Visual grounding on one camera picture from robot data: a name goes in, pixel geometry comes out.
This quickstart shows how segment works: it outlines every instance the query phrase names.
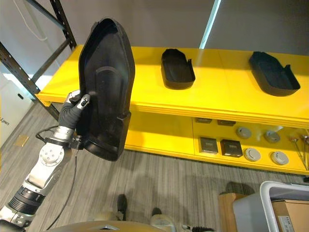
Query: cardboard box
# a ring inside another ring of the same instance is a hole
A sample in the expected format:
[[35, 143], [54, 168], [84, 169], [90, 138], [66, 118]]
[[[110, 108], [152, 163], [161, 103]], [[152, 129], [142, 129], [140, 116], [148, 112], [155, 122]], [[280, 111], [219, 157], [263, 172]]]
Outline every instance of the cardboard box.
[[280, 232], [309, 231], [309, 201], [280, 200], [272, 207]]
[[237, 193], [225, 193], [219, 195], [221, 232], [237, 232], [233, 202], [243, 197], [246, 197], [246, 195]]

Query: white plastic bin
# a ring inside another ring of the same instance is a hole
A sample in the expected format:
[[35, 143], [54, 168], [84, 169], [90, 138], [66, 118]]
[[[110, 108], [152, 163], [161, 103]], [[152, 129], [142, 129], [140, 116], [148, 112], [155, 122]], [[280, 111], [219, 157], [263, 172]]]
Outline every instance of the white plastic bin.
[[309, 201], [309, 186], [265, 181], [260, 192], [234, 201], [238, 232], [279, 232], [271, 200]]

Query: yellow shelf board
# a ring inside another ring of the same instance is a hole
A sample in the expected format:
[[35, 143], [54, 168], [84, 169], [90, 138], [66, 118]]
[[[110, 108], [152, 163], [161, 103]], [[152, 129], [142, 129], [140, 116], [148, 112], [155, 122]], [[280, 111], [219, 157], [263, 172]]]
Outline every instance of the yellow shelf board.
[[[238, 127], [247, 127], [251, 130], [252, 136], [249, 139], [241, 139], [237, 136], [236, 130]], [[267, 130], [276, 131], [281, 140], [271, 144], [266, 141], [264, 134]], [[282, 126], [270, 126], [254, 123], [237, 122], [234, 126], [219, 126], [217, 121], [213, 120], [210, 124], [197, 123], [193, 121], [194, 147], [195, 155], [208, 162], [221, 164], [235, 165], [246, 168], [263, 169], [269, 171], [278, 171], [294, 174], [309, 174], [302, 160], [299, 157], [299, 152], [292, 142], [291, 137], [299, 138], [300, 135], [306, 134], [304, 129], [286, 128]], [[211, 154], [201, 151], [200, 137], [214, 138], [217, 140], [218, 154]], [[220, 141], [230, 139], [240, 141], [243, 153], [247, 148], [255, 148], [261, 154], [261, 159], [255, 162], [247, 160], [244, 156], [235, 158], [223, 156], [221, 151]], [[297, 142], [298, 147], [303, 149], [303, 142]], [[275, 151], [284, 152], [289, 163], [286, 165], [277, 165], [271, 160], [271, 154]]]
[[[76, 47], [53, 79], [37, 95], [41, 101], [64, 102], [79, 89]], [[309, 57], [274, 54], [283, 65], [291, 64], [301, 85], [296, 93], [274, 97], [264, 93], [253, 77], [250, 51], [179, 48], [192, 59], [196, 80], [192, 87], [173, 90], [164, 86], [161, 56], [166, 48], [132, 47], [136, 65], [131, 110], [198, 116], [309, 129]]]
[[[235, 133], [238, 126], [250, 128], [253, 136], [248, 140], [239, 139]], [[266, 130], [278, 131], [281, 141], [276, 144], [268, 143], [263, 137]], [[217, 125], [216, 120], [204, 124], [196, 123], [195, 118], [188, 116], [132, 111], [125, 148], [190, 160], [309, 175], [309, 171], [305, 169], [298, 156], [296, 147], [289, 141], [290, 136], [299, 137], [304, 133], [304, 129], [240, 122], [228, 127]], [[214, 155], [200, 152], [201, 136], [216, 138], [219, 153]], [[240, 141], [243, 152], [249, 147], [257, 149], [261, 153], [261, 159], [251, 162], [244, 156], [240, 158], [223, 156], [220, 148], [222, 139]], [[298, 146], [302, 149], [302, 141], [298, 141]], [[289, 163], [276, 165], [270, 158], [273, 151], [284, 152], [289, 158]]]
[[191, 117], [132, 111], [126, 138], [126, 148], [130, 147], [158, 154], [194, 155]]

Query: metal rod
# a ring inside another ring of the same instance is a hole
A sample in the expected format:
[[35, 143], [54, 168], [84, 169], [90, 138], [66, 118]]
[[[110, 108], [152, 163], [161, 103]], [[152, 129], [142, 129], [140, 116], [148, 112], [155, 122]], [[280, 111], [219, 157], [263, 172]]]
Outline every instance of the metal rod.
[[51, 104], [50, 106], [44, 106], [35, 94], [39, 93], [39, 88], [30, 79], [27, 73], [20, 67], [17, 61], [9, 53], [8, 50], [0, 42], [0, 61], [4, 66], [17, 78], [17, 80], [26, 88], [26, 90], [36, 99], [38, 102], [51, 114], [51, 116], [58, 120], [59, 111]]
[[0, 61], [4, 66], [17, 78], [17, 80], [29, 91], [33, 96], [39, 93], [39, 88], [30, 79], [27, 73], [20, 67], [10, 52], [0, 42]]
[[44, 16], [50, 19], [53, 23], [55, 23], [62, 30], [65, 29], [62, 23], [58, 19], [56, 19], [51, 13], [49, 13], [44, 7], [42, 7], [37, 1], [35, 0], [26, 0], [26, 1], [29, 2], [29, 4], [31, 4], [35, 9], [37, 9]]
[[66, 48], [66, 46], [70, 43], [70, 40], [67, 39], [62, 45], [57, 48], [57, 50], [47, 59], [47, 61], [37, 70], [37, 72], [33, 75], [32, 81], [35, 83], [40, 76], [49, 68], [49, 66], [57, 59], [60, 53]]
[[306, 163], [306, 168], [307, 168], [307, 170], [308, 170], [308, 157], [307, 157], [307, 153], [306, 153], [306, 142], [305, 142], [305, 140], [304, 140], [304, 160], [305, 160], [305, 163]]
[[201, 41], [201, 44], [199, 46], [199, 49], [204, 49], [207, 39], [209, 37], [209, 34], [211, 32], [211, 28], [213, 26], [214, 20], [216, 18], [219, 6], [220, 6], [221, 0], [214, 0], [213, 6], [212, 6], [212, 10], [211, 10], [211, 14], [209, 16], [206, 28], [205, 28], [205, 32]]
[[308, 165], [307, 165], [306, 157], [305, 157], [305, 147], [304, 147], [304, 155], [302, 155], [301, 150], [299, 149], [299, 147], [297, 145], [298, 139], [297, 138], [290, 138], [290, 141], [295, 144], [295, 146], [297, 148], [298, 156], [299, 156], [300, 160], [303, 162], [305, 169], [308, 170]]
[[57, 19], [63, 24], [64, 29], [63, 34], [66, 37], [66, 39], [70, 40], [69, 46], [71, 50], [73, 51], [76, 47], [76, 41], [74, 39], [73, 33], [71, 31], [71, 28], [69, 26], [68, 20], [66, 18], [66, 15], [64, 14], [63, 8], [61, 6], [61, 3], [59, 0], [50, 0], [50, 3], [54, 9], [54, 12], [56, 14]]

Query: gray wall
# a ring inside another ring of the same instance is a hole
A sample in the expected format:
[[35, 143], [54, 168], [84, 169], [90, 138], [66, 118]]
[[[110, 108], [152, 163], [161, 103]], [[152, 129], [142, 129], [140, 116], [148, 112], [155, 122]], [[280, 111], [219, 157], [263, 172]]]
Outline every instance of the gray wall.
[[[16, 0], [36, 32], [25, 4]], [[39, 0], [52, 12], [48, 0]], [[213, 0], [62, 0], [72, 32], [83, 44], [95, 21], [104, 16], [118, 20], [133, 46], [198, 47]], [[35, 73], [62, 41], [62, 31], [33, 9], [48, 37], [37, 40], [26, 28], [13, 1], [0, 0], [0, 41], [27, 73]], [[308, 0], [222, 0], [207, 48], [263, 50], [309, 55]], [[58, 58], [61, 64], [67, 48]], [[58, 69], [52, 65], [46, 74]]]
[[206, 48], [309, 55], [309, 0], [222, 0]]

